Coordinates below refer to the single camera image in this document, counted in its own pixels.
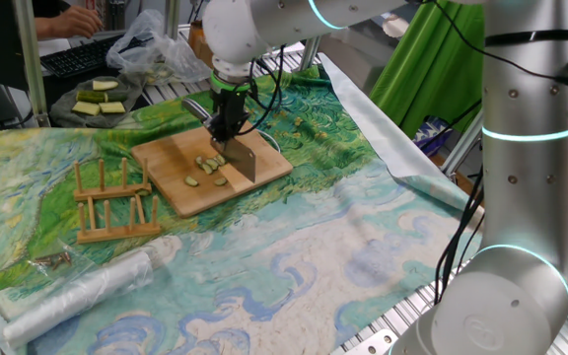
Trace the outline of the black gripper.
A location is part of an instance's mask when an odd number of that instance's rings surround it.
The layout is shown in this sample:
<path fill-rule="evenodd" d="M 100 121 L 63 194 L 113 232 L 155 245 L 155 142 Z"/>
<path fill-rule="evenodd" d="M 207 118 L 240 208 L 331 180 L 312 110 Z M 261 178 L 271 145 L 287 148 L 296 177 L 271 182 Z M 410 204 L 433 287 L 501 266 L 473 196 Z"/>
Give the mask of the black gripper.
<path fill-rule="evenodd" d="M 219 143 L 233 139 L 242 131 L 249 118 L 245 110 L 247 92 L 212 89 L 213 121 L 209 126 L 212 138 Z"/>

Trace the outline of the person's bare hand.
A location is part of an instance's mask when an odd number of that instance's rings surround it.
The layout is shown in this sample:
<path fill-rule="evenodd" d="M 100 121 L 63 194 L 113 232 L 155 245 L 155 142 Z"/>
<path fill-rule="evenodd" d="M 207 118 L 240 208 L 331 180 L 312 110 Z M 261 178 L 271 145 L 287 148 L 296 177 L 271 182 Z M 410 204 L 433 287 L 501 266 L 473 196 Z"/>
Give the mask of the person's bare hand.
<path fill-rule="evenodd" d="M 59 16 L 50 20 L 48 32 L 50 37 L 82 36 L 90 38 L 102 28 L 103 24 L 95 10 L 71 6 Z"/>

